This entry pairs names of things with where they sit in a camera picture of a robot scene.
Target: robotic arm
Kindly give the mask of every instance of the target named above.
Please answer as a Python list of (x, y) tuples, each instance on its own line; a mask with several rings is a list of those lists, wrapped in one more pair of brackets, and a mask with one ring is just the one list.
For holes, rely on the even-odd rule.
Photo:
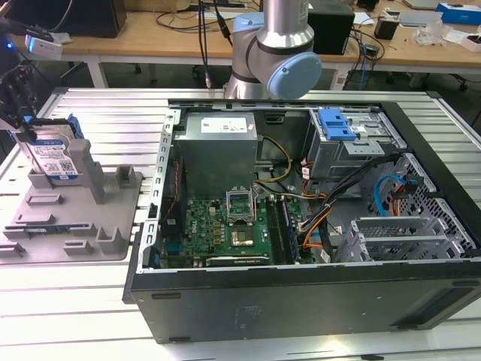
[(235, 18), (229, 99), (298, 99), (322, 70), (307, 24), (309, 1), (264, 0), (264, 13)]
[(17, 133), (20, 141), (34, 141), (35, 133), (23, 119), (26, 110), (35, 118), (38, 99), (33, 87), (32, 68), (22, 60), (8, 39), (9, 33), (50, 42), (53, 38), (45, 29), (0, 17), (0, 129)]

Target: blue drive bay latch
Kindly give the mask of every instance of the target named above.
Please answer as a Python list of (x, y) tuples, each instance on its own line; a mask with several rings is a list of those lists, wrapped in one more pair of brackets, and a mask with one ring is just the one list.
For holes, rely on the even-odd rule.
[(319, 109), (319, 123), (328, 141), (354, 141), (355, 133), (339, 109)]

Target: silver robot arm segment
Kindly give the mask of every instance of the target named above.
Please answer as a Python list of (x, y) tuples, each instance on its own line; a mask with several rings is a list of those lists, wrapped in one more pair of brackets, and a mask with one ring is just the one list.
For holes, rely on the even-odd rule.
[(235, 18), (226, 98), (298, 99), (316, 85), (322, 63), (308, 11), (307, 0), (265, 0), (264, 13)]

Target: blue box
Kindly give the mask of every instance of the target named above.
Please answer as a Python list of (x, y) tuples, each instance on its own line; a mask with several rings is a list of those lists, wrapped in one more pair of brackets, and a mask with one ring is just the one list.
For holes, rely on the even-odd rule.
[(481, 24), (481, 8), (476, 5), (463, 5), (462, 8), (454, 8), (447, 3), (440, 3), (436, 11), (443, 13), (443, 23), (451, 24)]

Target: motherboard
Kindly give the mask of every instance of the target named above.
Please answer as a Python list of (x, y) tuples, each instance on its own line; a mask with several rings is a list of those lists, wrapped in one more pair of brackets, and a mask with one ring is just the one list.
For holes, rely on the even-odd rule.
[(297, 199), (190, 199), (186, 231), (180, 241), (165, 243), (170, 261), (191, 267), (274, 265), (297, 258), (295, 224), (302, 218)]

